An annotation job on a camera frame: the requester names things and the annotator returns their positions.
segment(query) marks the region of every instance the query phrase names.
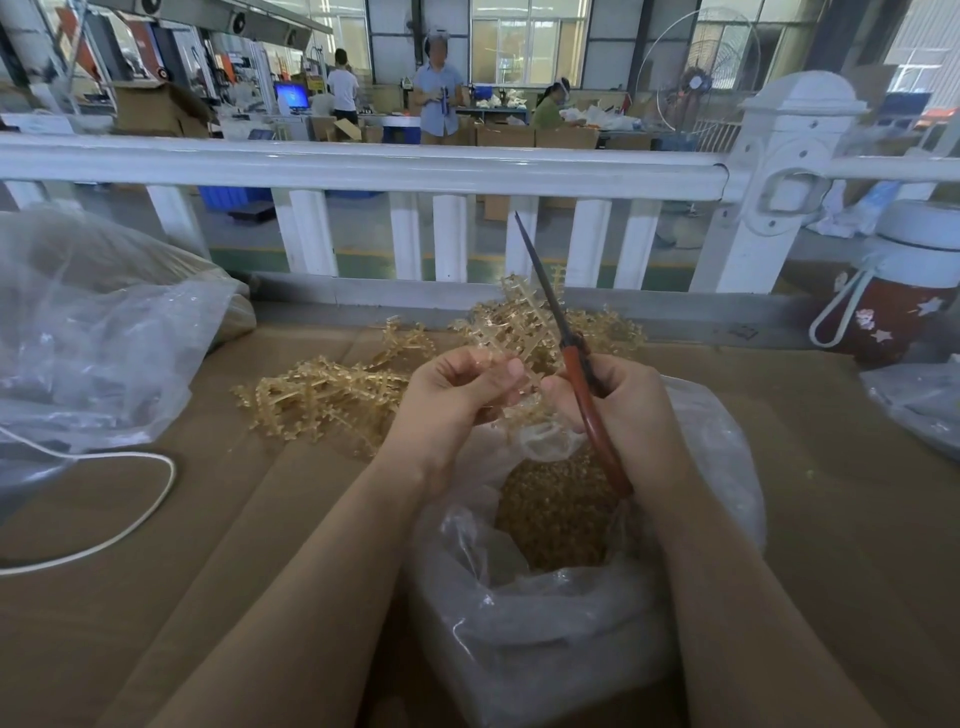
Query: hand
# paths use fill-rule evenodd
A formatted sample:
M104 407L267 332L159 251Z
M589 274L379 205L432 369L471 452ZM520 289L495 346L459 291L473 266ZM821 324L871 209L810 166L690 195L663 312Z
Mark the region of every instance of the hand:
M489 349L462 347L417 369L376 459L407 469L428 495L446 488L453 461L474 425L516 404L526 383L523 363Z
M673 405L656 369L616 356L594 354L593 371L610 395L595 400L641 504L699 477ZM584 431L576 397L564 373L540 384L547 401L578 432Z

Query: green floor line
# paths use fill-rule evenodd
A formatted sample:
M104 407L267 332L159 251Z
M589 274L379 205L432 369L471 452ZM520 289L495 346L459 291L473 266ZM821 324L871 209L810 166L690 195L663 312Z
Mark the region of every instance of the green floor line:
M228 271L249 273L269 271L289 273L287 256L283 251L250 251L238 248L218 248L210 252L213 262ZM546 263L548 275L558 263ZM337 267L343 278L392 279L396 277L394 262L385 255L337 254ZM598 288L613 288L616 266L609 263L600 266ZM471 283L497 283L503 278L503 260L470 258L467 261L467 280ZM686 291L693 278L693 268L680 266L650 266L643 278L647 291ZM436 280L437 272L433 258L423 260L423 279Z

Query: scissors blade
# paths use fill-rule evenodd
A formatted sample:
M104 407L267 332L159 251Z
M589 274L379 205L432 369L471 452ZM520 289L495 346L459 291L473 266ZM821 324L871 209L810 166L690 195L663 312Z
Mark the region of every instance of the scissors blade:
M537 255L537 251L534 250L534 244L530 240L530 235L527 234L527 229L523 227L519 214L515 212L514 217L516 218L516 225L520 228L520 237L523 238L523 244L527 246L527 253L530 254L530 260L534 265L534 272L540 280L540 288L543 289L543 296L546 298L546 302L550 306L550 311L553 313L553 318L557 322L557 328L560 330L561 346L568 346L573 341L573 331L570 330L570 325L566 322L564 310L560 308L560 302L557 301L557 294L553 292L553 286L550 285L550 279L546 276L546 271L543 270L543 263L540 261L540 256Z

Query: left hand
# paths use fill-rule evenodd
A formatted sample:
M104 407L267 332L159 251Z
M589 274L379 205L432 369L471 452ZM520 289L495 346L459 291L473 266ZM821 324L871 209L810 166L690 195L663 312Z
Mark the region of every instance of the left hand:
M523 363L490 349L461 347L417 369L376 459L422 480L428 495L449 483L453 461L474 425L516 404Z

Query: red scissors handle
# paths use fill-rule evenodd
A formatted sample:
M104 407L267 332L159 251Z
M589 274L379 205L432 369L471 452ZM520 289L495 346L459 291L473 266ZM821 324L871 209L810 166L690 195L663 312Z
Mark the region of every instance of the red scissors handle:
M587 383L587 375L580 361L581 350L575 346L564 347L562 354L564 355L566 374L573 387L573 394L577 398L580 414L584 418L584 429L587 431L590 444L596 450L600 467L603 469L607 480L609 480L613 491L620 497L630 497L634 494L634 486L631 485L630 478L623 470L623 463L620 462L620 456L613 447L610 433L607 432L603 420L600 419L600 413L597 412L593 394L590 392Z

